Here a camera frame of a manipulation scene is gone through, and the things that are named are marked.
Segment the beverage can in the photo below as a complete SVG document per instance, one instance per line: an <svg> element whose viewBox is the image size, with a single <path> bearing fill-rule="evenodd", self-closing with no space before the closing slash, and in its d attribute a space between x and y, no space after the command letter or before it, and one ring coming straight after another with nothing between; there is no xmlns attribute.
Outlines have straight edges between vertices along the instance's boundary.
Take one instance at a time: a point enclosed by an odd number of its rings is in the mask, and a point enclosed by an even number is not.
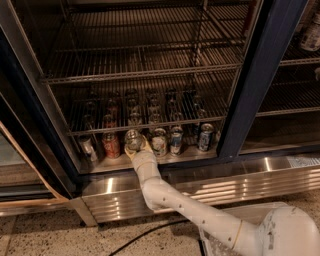
<svg viewBox="0 0 320 256"><path fill-rule="evenodd" d="M181 154L183 129L180 125L170 130L170 153L174 156Z"/></svg>
<svg viewBox="0 0 320 256"><path fill-rule="evenodd" d="M197 119L202 119L202 118L205 118L206 116L207 116L207 111L206 110L198 109L196 111L196 118ZM201 127L202 124L203 124L203 122L201 122L201 121L198 121L198 122L192 124L192 132L193 132L195 138L198 138L199 133L201 132L200 127Z"/></svg>
<svg viewBox="0 0 320 256"><path fill-rule="evenodd" d="M103 126L104 128L114 128L117 126L117 121L113 118L112 114L106 114L103 117Z"/></svg>
<svg viewBox="0 0 320 256"><path fill-rule="evenodd" d="M125 143L127 148L132 152L137 152L140 150L143 138L139 131L131 129L126 132Z"/></svg>
<svg viewBox="0 0 320 256"><path fill-rule="evenodd" d="M211 147L212 137L213 125L208 123L202 124L198 140L198 149L201 151L208 151Z"/></svg>
<svg viewBox="0 0 320 256"><path fill-rule="evenodd" d="M160 122L160 114L158 112L154 112L149 116L148 124L155 125ZM152 126L149 128L149 132L153 133L156 129L156 126Z"/></svg>
<svg viewBox="0 0 320 256"><path fill-rule="evenodd" d="M78 137L79 145L85 154L86 158L91 161L95 162L98 160L98 156L96 151L93 148L91 137L89 135L81 135Z"/></svg>
<svg viewBox="0 0 320 256"><path fill-rule="evenodd" d="M84 115L82 120L83 120L85 129L87 130L94 129L94 118L92 115Z"/></svg>
<svg viewBox="0 0 320 256"><path fill-rule="evenodd" d="M167 150L167 133L163 128L157 128L154 130L153 137L151 139L151 146L156 156L165 156Z"/></svg>
<svg viewBox="0 0 320 256"><path fill-rule="evenodd" d="M102 135L102 143L108 158L117 158L120 156L120 143L115 132L104 133Z"/></svg>

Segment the speckled floor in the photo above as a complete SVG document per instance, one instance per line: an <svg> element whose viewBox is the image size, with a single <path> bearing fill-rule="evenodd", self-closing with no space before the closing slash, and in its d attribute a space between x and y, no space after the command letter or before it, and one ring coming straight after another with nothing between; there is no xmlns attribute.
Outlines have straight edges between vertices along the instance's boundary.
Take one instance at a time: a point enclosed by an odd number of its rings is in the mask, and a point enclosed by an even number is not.
<svg viewBox="0 0 320 256"><path fill-rule="evenodd" d="M306 211L320 228L320 190L250 202L281 201ZM232 204L223 207L234 207ZM110 255L138 235L183 220L176 213L85 227L73 211L55 211L0 218L0 256ZM153 231L116 255L201 255L199 231L183 222ZM228 255L223 250L220 255Z"/></svg>

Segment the glass refrigerator door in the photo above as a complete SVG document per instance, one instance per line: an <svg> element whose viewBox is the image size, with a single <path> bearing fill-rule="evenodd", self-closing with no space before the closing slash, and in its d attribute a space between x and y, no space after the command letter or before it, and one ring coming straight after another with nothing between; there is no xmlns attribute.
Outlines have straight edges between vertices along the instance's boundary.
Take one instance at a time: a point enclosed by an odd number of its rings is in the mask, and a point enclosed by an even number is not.
<svg viewBox="0 0 320 256"><path fill-rule="evenodd" d="M318 1L310 0L280 62L241 154L320 144Z"/></svg>
<svg viewBox="0 0 320 256"><path fill-rule="evenodd" d="M0 202L52 198L22 149L0 121Z"/></svg>

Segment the glass door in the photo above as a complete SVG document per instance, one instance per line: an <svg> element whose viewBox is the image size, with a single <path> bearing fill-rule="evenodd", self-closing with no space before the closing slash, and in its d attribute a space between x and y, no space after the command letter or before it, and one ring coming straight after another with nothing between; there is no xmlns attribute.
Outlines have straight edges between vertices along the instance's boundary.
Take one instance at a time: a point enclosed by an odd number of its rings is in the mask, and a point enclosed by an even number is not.
<svg viewBox="0 0 320 256"><path fill-rule="evenodd" d="M310 0L241 154L320 144L319 1Z"/></svg>

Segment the bottle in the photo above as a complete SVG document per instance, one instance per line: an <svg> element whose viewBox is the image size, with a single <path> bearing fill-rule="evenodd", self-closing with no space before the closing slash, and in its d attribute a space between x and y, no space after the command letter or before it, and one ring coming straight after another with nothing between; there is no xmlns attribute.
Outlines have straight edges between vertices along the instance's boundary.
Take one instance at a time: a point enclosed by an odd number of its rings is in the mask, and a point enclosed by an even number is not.
<svg viewBox="0 0 320 256"><path fill-rule="evenodd" d="M320 10L314 14L311 24L304 32L300 48L311 52L320 49Z"/></svg>

